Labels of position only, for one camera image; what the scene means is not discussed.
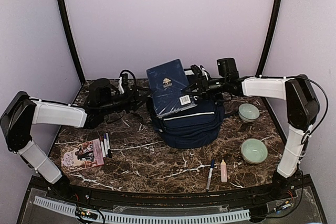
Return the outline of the green ceramic bowl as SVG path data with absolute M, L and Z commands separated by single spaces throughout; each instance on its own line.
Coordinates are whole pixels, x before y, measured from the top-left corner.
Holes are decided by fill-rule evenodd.
M 253 104 L 244 103 L 239 106 L 238 115 L 244 122 L 251 123 L 260 117 L 260 111 Z
M 255 138 L 245 140 L 240 147 L 240 151 L 243 159 L 248 164 L 253 165 L 264 162 L 268 156 L 268 150 L 265 144 Z

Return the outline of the navy blue student backpack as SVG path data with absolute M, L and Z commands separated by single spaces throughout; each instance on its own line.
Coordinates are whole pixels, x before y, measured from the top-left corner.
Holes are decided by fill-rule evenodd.
M 191 69 L 184 69 L 189 85 L 198 77 Z M 225 118 L 223 96 L 210 94 L 208 100 L 197 106 L 169 116 L 156 116 L 152 97 L 146 103 L 154 130 L 172 148 L 200 148 L 217 139 Z

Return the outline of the far green ceramic bowl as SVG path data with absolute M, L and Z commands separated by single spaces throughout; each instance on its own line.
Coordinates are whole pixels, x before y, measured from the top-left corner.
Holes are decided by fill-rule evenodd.
M 260 117 L 260 111 L 253 104 L 244 103 L 239 106 L 238 115 L 244 122 L 251 123 Z

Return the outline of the left black frame post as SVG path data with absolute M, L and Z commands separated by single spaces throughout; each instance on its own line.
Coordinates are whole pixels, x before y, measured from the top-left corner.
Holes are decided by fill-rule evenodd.
M 66 8 L 66 2 L 65 0 L 57 0 L 58 8 L 59 8 L 59 13 L 62 21 L 62 26 L 64 29 L 64 33 L 66 36 L 66 41 L 68 44 L 68 48 L 70 51 L 70 55 L 72 58 L 73 65 L 75 67 L 78 79 L 81 84 L 84 84 L 86 82 L 85 75 L 79 60 L 79 56 L 76 50 L 75 46 L 75 41 L 72 35 L 72 31 L 70 28 L 70 22 L 67 14 L 67 8 Z

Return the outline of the black frame post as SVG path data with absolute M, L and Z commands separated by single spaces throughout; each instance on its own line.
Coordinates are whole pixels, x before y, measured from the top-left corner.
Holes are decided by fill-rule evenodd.
M 278 20 L 279 11 L 280 11 L 280 5 L 281 5 L 281 0 L 274 0 L 271 15 L 270 15 L 270 21 L 269 21 L 269 25 L 267 29 L 267 34 L 265 38 L 265 43 L 264 43 L 263 50 L 262 50 L 260 60 L 259 60 L 259 64 L 256 70 L 257 76 L 263 73 L 265 66 L 266 66 L 266 62 L 267 62 L 268 55 L 269 55 L 270 48 L 271 48 L 271 43 L 272 43 L 274 33 L 276 30 L 276 24 Z
M 75 67 L 78 79 L 81 84 L 84 84 L 86 82 L 85 75 L 79 60 L 79 56 L 76 50 L 75 46 L 75 41 L 72 35 L 72 31 L 70 28 L 70 22 L 67 14 L 67 8 L 66 8 L 66 2 L 65 0 L 57 0 L 58 8 L 59 8 L 59 13 L 62 21 L 62 26 L 64 29 L 64 33 L 66 36 L 66 41 L 68 44 L 68 48 L 70 51 L 70 55 L 72 58 L 73 65 Z

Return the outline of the pink highlighter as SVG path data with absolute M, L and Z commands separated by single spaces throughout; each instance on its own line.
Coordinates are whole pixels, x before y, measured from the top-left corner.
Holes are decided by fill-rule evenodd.
M 220 171 L 221 171 L 221 182 L 226 183 L 228 181 L 227 177 L 227 166 L 224 160 L 220 163 Z

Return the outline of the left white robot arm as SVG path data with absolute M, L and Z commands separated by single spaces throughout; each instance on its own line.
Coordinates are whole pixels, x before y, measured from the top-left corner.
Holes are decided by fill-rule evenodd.
M 74 197 L 74 189 L 65 181 L 67 177 L 33 141 L 33 124 L 52 124 L 94 129 L 105 116 L 115 112 L 136 111 L 148 100 L 151 91 L 137 83 L 129 85 L 126 75 L 119 85 L 100 78 L 89 85 L 89 94 L 82 106 L 47 101 L 18 92 L 1 116 L 1 130 L 10 152 L 19 154 L 38 174 L 54 185 L 54 193 L 63 201 Z

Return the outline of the dark blue hardcover book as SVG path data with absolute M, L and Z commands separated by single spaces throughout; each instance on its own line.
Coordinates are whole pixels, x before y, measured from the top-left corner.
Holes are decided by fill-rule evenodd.
M 182 90 L 189 85 L 179 59 L 146 70 L 154 111 L 163 118 L 197 106 L 190 95 Z

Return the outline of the right black frame post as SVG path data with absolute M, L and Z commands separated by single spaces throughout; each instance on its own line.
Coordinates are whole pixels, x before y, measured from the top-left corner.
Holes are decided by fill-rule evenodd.
M 267 62 L 268 55 L 269 55 L 270 48 L 271 48 L 271 43 L 272 43 L 274 33 L 276 30 L 276 24 L 278 20 L 279 11 L 280 11 L 280 5 L 281 5 L 281 0 L 274 0 L 271 15 L 270 15 L 270 21 L 269 21 L 269 25 L 267 29 L 267 34 L 265 38 L 265 43 L 264 43 L 263 50 L 262 50 L 260 60 L 259 60 L 259 64 L 256 70 L 257 76 L 263 73 L 265 66 L 266 66 L 266 62 Z

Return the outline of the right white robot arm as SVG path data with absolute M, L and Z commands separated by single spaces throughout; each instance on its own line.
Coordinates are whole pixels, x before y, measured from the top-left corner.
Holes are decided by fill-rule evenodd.
M 196 65 L 191 71 L 196 79 L 182 90 L 183 94 L 207 99 L 211 94 L 229 93 L 238 97 L 263 97 L 281 99 L 287 105 L 289 134 L 284 153 L 272 176 L 268 195 L 280 199 L 288 191 L 288 185 L 299 171 L 299 164 L 306 154 L 309 138 L 320 126 L 317 116 L 320 103 L 313 89 L 314 81 L 306 75 L 293 77 L 240 77 L 233 58 L 217 60 L 220 77 L 207 76 L 206 71 Z

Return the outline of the blue pen near front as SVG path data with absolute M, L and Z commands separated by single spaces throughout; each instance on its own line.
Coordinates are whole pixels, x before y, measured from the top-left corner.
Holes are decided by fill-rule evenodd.
M 211 165 L 210 165 L 210 168 L 209 168 L 208 178 L 207 178 L 206 192 L 209 191 L 209 188 L 210 188 L 210 185 L 211 185 L 212 173 L 213 173 L 214 166 L 215 166 L 215 160 L 212 159 Z

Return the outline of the blue cap marker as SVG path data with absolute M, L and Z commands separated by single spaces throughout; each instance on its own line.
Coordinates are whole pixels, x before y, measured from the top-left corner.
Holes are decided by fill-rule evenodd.
M 103 145 L 104 145 L 104 152 L 105 152 L 105 156 L 108 157 L 108 146 L 107 146 L 107 138 L 106 138 L 106 134 L 103 134 Z

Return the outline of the red cap marker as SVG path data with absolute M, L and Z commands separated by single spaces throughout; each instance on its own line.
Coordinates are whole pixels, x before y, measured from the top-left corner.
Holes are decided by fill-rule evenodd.
M 101 147 L 101 151 L 102 151 L 102 156 L 106 157 L 105 147 L 104 147 L 104 141 L 103 141 L 102 137 L 99 137 L 99 141 L 100 141 L 100 147 Z

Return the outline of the near green ceramic bowl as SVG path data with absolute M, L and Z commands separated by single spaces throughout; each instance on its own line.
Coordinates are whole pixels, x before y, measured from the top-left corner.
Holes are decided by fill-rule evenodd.
M 240 151 L 243 159 L 248 164 L 253 165 L 264 162 L 268 156 L 268 150 L 265 144 L 255 138 L 245 140 L 240 147 Z

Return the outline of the pink cover book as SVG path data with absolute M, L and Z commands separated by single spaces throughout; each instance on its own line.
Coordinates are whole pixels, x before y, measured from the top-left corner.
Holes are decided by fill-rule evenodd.
M 61 170 L 65 174 L 104 165 L 104 151 L 98 138 L 76 146 L 66 146 L 60 154 Z

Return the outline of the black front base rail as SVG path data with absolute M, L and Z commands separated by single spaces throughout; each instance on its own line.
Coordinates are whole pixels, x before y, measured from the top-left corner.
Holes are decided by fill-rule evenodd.
M 127 191 L 126 185 L 132 182 L 122 182 L 116 188 L 107 180 L 101 182 L 97 179 L 86 178 L 81 174 L 74 174 L 74 181 L 70 183 L 74 196 L 72 200 L 82 204 L 111 209 L 116 205 L 136 207 L 208 207 L 217 205 L 229 205 L 231 209 L 242 207 L 244 209 L 258 209 L 266 207 L 274 202 L 279 205 L 285 199 L 291 202 L 315 203 L 316 190 L 310 175 L 303 178 L 297 177 L 287 191 L 283 191 L 277 199 L 269 196 L 270 184 L 248 188 L 234 188 L 231 190 L 205 191 L 205 184 L 191 183 L 187 186 L 174 186 L 172 182 L 162 186 L 150 179 L 149 187 L 143 192 Z

